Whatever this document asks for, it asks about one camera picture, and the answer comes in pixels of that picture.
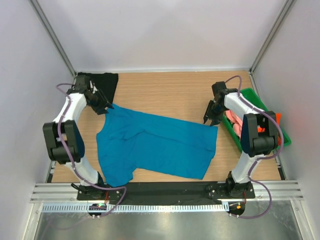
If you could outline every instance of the pink cloth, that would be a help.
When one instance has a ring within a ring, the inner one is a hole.
[[[225,111],[226,117],[233,123],[233,131],[239,138],[241,137],[242,120],[233,111]]]

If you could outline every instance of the wooden tabletop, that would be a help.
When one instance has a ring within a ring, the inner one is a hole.
[[[242,88],[251,88],[247,71],[214,72],[150,72],[121,73],[116,88],[114,103],[131,110],[203,123],[209,100],[213,98],[211,85],[225,81],[234,75],[242,76]],[[238,88],[237,78],[228,82],[228,88]],[[96,135],[105,123],[104,115],[96,115],[86,107],[77,123],[85,143],[85,155],[90,164],[103,176],[97,152]],[[237,164],[240,152],[223,124],[218,126],[216,154],[203,181],[224,181]],[[280,180],[274,159],[264,160],[255,171],[256,180]],[[186,182],[199,181],[160,172],[137,168],[132,182]],[[79,182],[66,167],[56,164],[53,183]]]

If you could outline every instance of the blue cloth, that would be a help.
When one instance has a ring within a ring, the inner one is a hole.
[[[202,179],[216,153],[218,128],[113,104],[96,135],[106,182],[122,186],[136,168]]]

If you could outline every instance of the orange cloth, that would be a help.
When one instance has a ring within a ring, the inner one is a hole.
[[[235,134],[241,138],[241,129],[242,129],[242,120],[231,110],[225,111],[226,117],[230,120],[231,123],[233,123],[233,131]],[[275,118],[276,118],[276,123],[280,124],[280,119],[282,117],[281,113],[276,113]],[[263,127],[258,126],[258,132],[262,133],[264,132],[265,129]],[[278,136],[278,145],[281,144],[281,138]]]

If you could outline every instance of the gray metallic surface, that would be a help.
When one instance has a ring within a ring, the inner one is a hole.
[[[245,215],[261,213],[266,201],[247,202]],[[69,227],[83,213],[42,213],[36,240],[52,221]],[[69,230],[48,227],[41,240],[302,240],[290,201],[276,201],[258,219],[229,217],[226,212],[119,213],[88,219]]]

